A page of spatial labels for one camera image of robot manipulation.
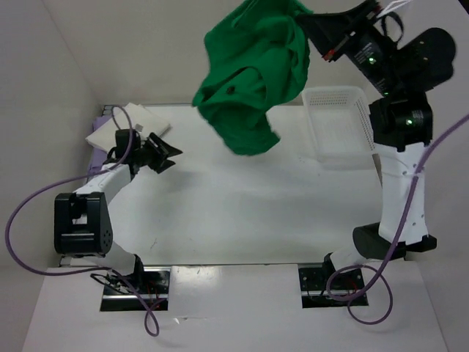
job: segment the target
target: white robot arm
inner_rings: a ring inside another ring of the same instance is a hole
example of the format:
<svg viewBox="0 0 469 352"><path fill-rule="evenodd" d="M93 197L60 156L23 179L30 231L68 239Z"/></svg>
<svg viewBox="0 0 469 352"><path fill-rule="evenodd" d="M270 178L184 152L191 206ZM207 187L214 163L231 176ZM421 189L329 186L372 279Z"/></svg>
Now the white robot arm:
<svg viewBox="0 0 469 352"><path fill-rule="evenodd" d="M102 171L86 185L71 194L59 194L54 204L54 246L56 252L84 258L100 267L113 268L124 276L139 281L143 271L140 258L125 251L113 240L108 205L129 184L139 169L148 166L158 174L173 166L169 158L182 152L151 133L142 143L134 131L133 146L125 154L129 130L116 132L116 147L108 155Z"/></svg>
<svg viewBox="0 0 469 352"><path fill-rule="evenodd" d="M369 259L384 260L396 236L416 166L432 141L433 113L426 92L454 73L456 43L448 32L431 28L398 48L402 36L397 42L388 36L387 18L393 19L403 34L401 18L383 11L375 0L365 0L342 13L296 18L324 60L332 62L346 55L383 96L370 106L374 143L383 167L381 222L354 229L353 246L326 256L326 278ZM379 21L381 32L375 27ZM392 259L437 246L425 224L424 173L418 176L415 197Z"/></svg>

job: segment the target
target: white table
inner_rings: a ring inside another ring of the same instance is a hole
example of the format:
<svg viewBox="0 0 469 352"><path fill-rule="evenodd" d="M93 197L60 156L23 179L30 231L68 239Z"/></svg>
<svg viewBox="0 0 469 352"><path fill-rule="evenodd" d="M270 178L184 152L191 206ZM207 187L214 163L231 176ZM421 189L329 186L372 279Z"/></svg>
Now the white table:
<svg viewBox="0 0 469 352"><path fill-rule="evenodd" d="M394 311L379 326L362 326L345 308L302 309L296 265L173 267L157 338L144 331L144 312L99 312L103 288L88 274L46 277L23 352L447 351L417 264L391 263L384 274ZM354 312L379 318L384 285L368 299Z"/></svg>
<svg viewBox="0 0 469 352"><path fill-rule="evenodd" d="M320 262L352 243L355 227L380 220L372 158L323 169L301 106L269 112L281 142L250 158L233 155L190 106L150 109L184 154L161 175L142 169L109 207L114 240L147 265Z"/></svg>

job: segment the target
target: white plastic basket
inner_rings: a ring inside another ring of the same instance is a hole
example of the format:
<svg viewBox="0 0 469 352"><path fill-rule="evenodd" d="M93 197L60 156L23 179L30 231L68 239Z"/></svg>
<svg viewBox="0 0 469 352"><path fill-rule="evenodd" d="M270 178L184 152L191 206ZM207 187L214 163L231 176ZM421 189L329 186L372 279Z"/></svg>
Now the white plastic basket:
<svg viewBox="0 0 469 352"><path fill-rule="evenodd" d="M373 130L362 89L307 88L302 97L318 161L350 160L373 154Z"/></svg>

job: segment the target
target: purple cable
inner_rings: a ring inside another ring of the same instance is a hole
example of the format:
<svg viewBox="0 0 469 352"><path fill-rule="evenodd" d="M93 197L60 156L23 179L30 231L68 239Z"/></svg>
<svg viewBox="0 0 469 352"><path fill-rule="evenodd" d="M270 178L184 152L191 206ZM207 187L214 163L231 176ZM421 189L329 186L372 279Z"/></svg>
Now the purple cable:
<svg viewBox="0 0 469 352"><path fill-rule="evenodd" d="M435 149L445 140L447 139L450 135L452 135L453 132L455 132L458 128L460 128L462 125L464 125L467 121L469 121L469 114L463 117L461 120L456 122L454 125L452 125L448 130L446 130L440 137L438 137L426 150L425 153L422 155L422 158L418 162L418 165L416 167L416 175L413 176L412 183L410 184L410 189L409 189L409 196L407 197L407 201L404 206L404 211L402 212L402 217L399 222L399 226L397 227L396 235L394 236L393 242L391 244L391 247L388 250L388 253L386 254L383 262L381 263L381 266L378 269L375 269L371 266L367 265L351 265L347 266L346 268L342 268L337 270L334 274L332 274L329 277L329 280L326 284L326 291L328 292L329 297L331 297L334 301L340 301L340 302L347 302L347 309L352 316L353 319L358 321L359 323L365 324L365 325L377 325L379 323L382 323L384 320L386 320L389 315L391 314L391 311L393 309L393 304L394 304L394 297L393 293L391 291L391 287L389 286L387 280L383 276L383 272L387 264L391 261L392 255L394 253L394 250L396 249L397 245L399 244L399 238L401 237L402 230L404 229L405 222L407 220L407 216L409 215L410 211L410 206L413 201L413 197L416 192L417 188L417 182L418 182L418 174L420 174L424 170L425 163L428 161L428 158L431 156L431 154L435 151ZM331 286L333 280L340 275L341 273L345 271L350 271L350 270L355 270L355 269L361 269L361 268L367 268L370 270L373 270L376 274L372 277L372 279L368 282L368 284L365 285L364 288L359 290L356 293L353 293L352 295L349 296L337 296L332 294L331 292ZM376 283L376 281L381 278L382 281L384 282L386 289L388 290L389 293L389 308L388 311L385 313L385 315L376 321L363 321L359 318L357 318L353 313L352 310L350 309L350 305L352 301L356 300L357 298L360 298L361 296L365 295L365 293L373 287L373 285Z"/></svg>
<svg viewBox="0 0 469 352"><path fill-rule="evenodd" d="M28 204L29 201L31 201L31 199L37 197L38 195L52 189L52 188L55 188L57 186L61 186L61 185L64 185L65 183L70 183L70 182L74 182L74 181L78 181L78 180L83 180L83 179L87 179L88 177L94 177L94 176L98 176L98 175L102 175L102 174L105 174L107 172L110 172L114 169L116 169L119 165L122 165L122 163L124 162L124 160L127 158L128 154L130 153L130 149L132 147L132 143L133 143L133 128L132 128L132 120L130 119L130 116L129 114L127 113L127 111L121 107L121 106L115 106L119 109L122 110L122 112L124 112L125 114L125 117L127 117L127 121L128 121L128 124L129 124L129 129L130 129L130 138L129 138L129 144L127 146L127 149L125 150L125 153L123 155L123 157L117 161L117 163L115 165L113 165L112 167L110 167L109 169L107 170L103 170L103 171L100 171L100 172L96 172L96 173L91 173L91 174L87 174L87 175L84 175L84 176L78 176L78 177L72 177L72 178L68 178L66 180L62 180L62 181L59 181L59 182L56 182L56 183L53 183L49 186L46 186L44 188L41 188L39 191L35 191L33 194L29 195L27 198L25 198L24 201L22 201L19 206L16 207L16 209L14 209L14 211L12 212L12 215L8 218L8 221L7 221L7 225L5 227L5 244L7 246L7 250L8 252L10 253L11 257L13 258L13 260L19 264L19 266L21 266L22 268L26 269L27 271L30 271L32 272L33 274L37 274L37 275L43 275L43 276L68 276L68 275L74 275L74 274L82 274L82 273L89 273L90 271L100 271L100 270L111 270L113 273L115 273L119 279L121 279L129 288L130 290L133 292L133 294L137 297L137 299L140 301L141 305L145 308L145 310L147 311L147 314L145 315L145 330L147 331L147 333L153 337L156 337L160 334L160 326L158 325L158 321L155 317L155 314L153 314L153 311L150 307L148 307L148 305L145 303L144 299L141 297L141 295L137 292L137 289L134 288L134 286L132 286L128 280L126 280L126 278L124 278L123 275L121 275L121 273L115 271L113 268L88 268L88 269L81 269L81 270L77 270L77 271L68 271L66 273L48 273L46 271L41 271L41 270L37 270L35 268L32 268L31 266L27 265L24 261L22 261L15 253L13 247L12 247L12 244L11 244L11 240L10 240L10 231L11 231L11 227L12 227L12 223L13 223L13 220L15 220L15 217L18 215L18 213L20 212L20 210L26 205ZM155 323L155 326L156 326L156 333L155 332L151 332L148 328L148 317L152 318L153 320L153 323Z"/></svg>

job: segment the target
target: purple wire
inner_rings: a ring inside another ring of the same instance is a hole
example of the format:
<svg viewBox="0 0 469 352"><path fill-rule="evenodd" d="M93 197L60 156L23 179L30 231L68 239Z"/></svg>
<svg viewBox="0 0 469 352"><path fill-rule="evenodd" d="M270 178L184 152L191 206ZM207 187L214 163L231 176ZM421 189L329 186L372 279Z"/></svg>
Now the purple wire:
<svg viewBox="0 0 469 352"><path fill-rule="evenodd" d="M78 180L83 180L83 179L87 179L89 177L94 177L94 176L99 176L99 175L102 175L102 174L105 174L107 172L110 172L114 169L116 169L119 165L122 165L122 163L124 162L124 160L127 158L127 156L129 155L130 153L130 149L132 147L132 144L133 144L133 128L132 128L132 120L130 119L130 116L129 114L127 113L127 111L122 107L122 106L115 106L119 109L122 110L122 112L124 112L125 114L125 117L127 118L127 121L128 121L128 124L129 124L129 130L130 130L130 138L129 138L129 144L127 146L127 149L125 150L125 153L123 155L123 157L117 161L117 163L115 163L115 165L113 165L112 167L110 167L109 169L107 170L103 170L103 171L99 171L99 172L96 172L96 173L91 173L91 174L87 174L87 175L84 175L84 176L78 176L78 177L72 177L72 178L68 178L66 180L62 180L62 181L59 181L59 182L55 182L55 183L52 183L51 185L49 186L46 186L44 188L41 188L39 191L35 191L33 194L29 195L27 198L25 198L25 200L23 200L17 207L16 209L14 209L14 211L12 212L12 215L8 218L8 221L7 221L7 225L5 227L5 244L7 246L7 250L8 252L10 253L11 257L13 258L13 260L19 264L19 266L21 266L22 268L26 269L27 271L30 271L32 272L33 274L37 274L37 275L43 275L43 276L68 276L68 275L74 275L74 274L82 274L82 273L89 273L90 271L101 271L101 270L111 270L113 273L115 273L119 279L121 279L129 288L130 290L133 292L133 294L137 297L137 299L140 301L141 305L145 308L145 310L147 311L147 314L145 315L145 330L147 331L147 333L153 337L156 337L160 334L160 326L158 325L158 321L155 317L155 314L153 314L153 311L150 309L150 307L148 307L148 305L145 303L144 299L141 297L141 295L137 292L137 289L134 288L134 286L132 286L128 280L126 280L126 278L124 278L123 275L121 275L121 273L115 271L114 269L112 268L101 268L101 267L97 267L97 268L88 268L88 269L81 269L81 270L76 270L76 271L68 271L66 273L48 273L47 271L41 271L41 270L37 270L35 268L32 268L31 266L27 265L24 261L22 261L18 256L17 254L15 253L15 250L13 249L12 247L12 243L11 243L11 236L10 236L10 232L11 232L11 227L12 227L12 223L13 221L15 220L15 217L18 215L18 213L20 212L20 210L26 205L28 204L29 201L31 201L33 198L39 196L40 194L52 189L52 188L55 188L57 186L61 186L61 185L64 185L65 183L70 183L70 182L74 182L74 181L78 181ZM148 328L148 324L147 324L147 320L148 320L148 317L151 317L153 322L155 323L155 326L156 326L156 333L154 332L151 332Z"/></svg>
<svg viewBox="0 0 469 352"><path fill-rule="evenodd" d="M388 284L388 281L384 278L383 272L387 264L391 261L392 255L394 253L394 250L396 249L397 245L399 244L399 238L401 237L402 230L404 229L405 222L407 220L407 216L409 215L410 211L410 206L412 205L413 197L416 192L417 188L417 182L418 182L418 174L420 174L424 170L425 163L428 161L429 157L431 154L435 151L435 149L445 140L447 139L450 135L452 135L453 132L455 132L458 128L460 128L462 125L464 125L467 121L469 121L469 114L463 117L461 120L456 122L454 125L452 125L448 130L446 130L440 137L438 137L426 150L425 153L422 155L420 161L417 164L416 167L416 175L413 176L412 178L412 183L410 184L410 189L409 189L409 196L407 197L407 201L404 206L404 211L402 212L402 217L399 222L399 226L397 227L396 235L394 236L393 242L391 244L391 247L389 247L388 253L386 254L383 262L381 263L380 267L378 269L375 269L371 266L367 265L351 265L347 266L346 268L342 268L337 270L334 274L332 274L329 277L329 280L326 284L326 291L334 301L340 301L340 302L347 302L347 309L352 316L353 319L358 321L359 323L366 324L366 325L377 325L379 323L382 323L384 320L386 320L389 315L391 314L391 311L393 309L393 304L394 304L394 297L393 293L391 291L391 287ZM341 273L345 271L350 271L350 270L355 270L355 269L361 269L361 268L367 268L370 270L373 270L376 274L372 277L372 279L368 282L368 284L365 285L364 288L359 290L356 293L353 293L352 295L349 296L337 296L332 294L331 292L331 286L332 282L334 279L340 275ZM365 295L365 293L373 287L373 285L376 283L376 281L381 278L382 281L384 282L386 289L388 290L389 294L389 308L388 311L385 313L385 315L376 321L363 321L357 318L353 313L352 310L350 309L350 305L352 301L356 300L357 298L360 298Z"/></svg>

